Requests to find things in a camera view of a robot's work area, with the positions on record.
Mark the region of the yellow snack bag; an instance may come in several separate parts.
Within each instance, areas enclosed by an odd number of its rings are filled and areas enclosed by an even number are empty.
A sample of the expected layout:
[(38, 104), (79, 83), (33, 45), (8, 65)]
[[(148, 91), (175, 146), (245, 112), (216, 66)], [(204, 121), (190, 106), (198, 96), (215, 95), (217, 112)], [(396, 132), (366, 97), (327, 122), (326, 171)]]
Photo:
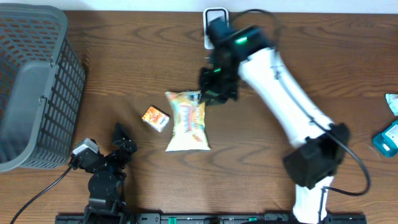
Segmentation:
[(174, 118), (172, 138), (166, 152), (210, 151), (205, 133), (205, 104), (200, 91), (166, 91)]

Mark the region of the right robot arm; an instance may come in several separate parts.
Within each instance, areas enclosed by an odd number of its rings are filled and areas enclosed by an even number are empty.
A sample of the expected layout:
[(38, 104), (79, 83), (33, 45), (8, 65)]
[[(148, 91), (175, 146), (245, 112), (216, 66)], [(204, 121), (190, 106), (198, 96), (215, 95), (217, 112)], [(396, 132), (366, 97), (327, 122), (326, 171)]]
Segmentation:
[(235, 30), (219, 17), (206, 21), (204, 32), (212, 68), (201, 70), (200, 101), (213, 106), (237, 100), (240, 80), (257, 92), (294, 148), (283, 159), (295, 182), (293, 215), (299, 223), (320, 223), (326, 217), (327, 188), (345, 153), (330, 135), (347, 141), (348, 128), (335, 125), (311, 101), (285, 66), (277, 44), (258, 26)]

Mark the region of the white teal tissue pack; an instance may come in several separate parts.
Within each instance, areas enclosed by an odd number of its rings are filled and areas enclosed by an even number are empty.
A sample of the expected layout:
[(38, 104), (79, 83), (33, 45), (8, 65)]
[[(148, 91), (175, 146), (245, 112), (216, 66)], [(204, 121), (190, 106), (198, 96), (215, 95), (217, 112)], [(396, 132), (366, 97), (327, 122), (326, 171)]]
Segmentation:
[(394, 114), (394, 116), (398, 116), (398, 94), (397, 93), (388, 93), (385, 94), (386, 102)]

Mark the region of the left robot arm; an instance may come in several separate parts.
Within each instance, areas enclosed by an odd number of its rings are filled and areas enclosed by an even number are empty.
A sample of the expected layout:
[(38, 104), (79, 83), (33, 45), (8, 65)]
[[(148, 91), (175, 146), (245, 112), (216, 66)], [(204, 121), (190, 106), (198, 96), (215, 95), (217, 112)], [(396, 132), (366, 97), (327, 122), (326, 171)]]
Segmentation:
[(117, 146), (108, 155), (100, 153), (93, 139), (82, 140), (71, 154), (68, 166), (83, 169), (92, 176), (88, 182), (90, 196), (83, 223), (131, 223), (133, 217), (126, 209), (124, 181), (126, 165), (137, 151), (136, 143), (120, 123), (114, 127), (112, 145)]

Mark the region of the small orange box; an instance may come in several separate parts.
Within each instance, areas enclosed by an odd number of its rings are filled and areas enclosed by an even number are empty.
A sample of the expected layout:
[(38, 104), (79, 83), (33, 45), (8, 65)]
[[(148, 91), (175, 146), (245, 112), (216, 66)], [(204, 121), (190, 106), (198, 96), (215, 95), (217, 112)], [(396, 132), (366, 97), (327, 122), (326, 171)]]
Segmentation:
[(158, 132), (162, 132), (170, 121), (169, 115), (166, 115), (161, 110), (150, 106), (149, 109), (142, 116), (142, 120), (149, 124)]

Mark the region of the teal mouthwash bottle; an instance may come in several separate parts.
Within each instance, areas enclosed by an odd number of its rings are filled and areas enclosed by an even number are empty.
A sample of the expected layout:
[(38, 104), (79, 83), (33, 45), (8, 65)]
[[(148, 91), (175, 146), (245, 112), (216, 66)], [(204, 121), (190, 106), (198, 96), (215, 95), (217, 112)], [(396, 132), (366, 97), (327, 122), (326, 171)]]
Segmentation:
[(394, 157), (397, 154), (397, 120), (383, 132), (372, 138), (373, 145), (385, 157)]

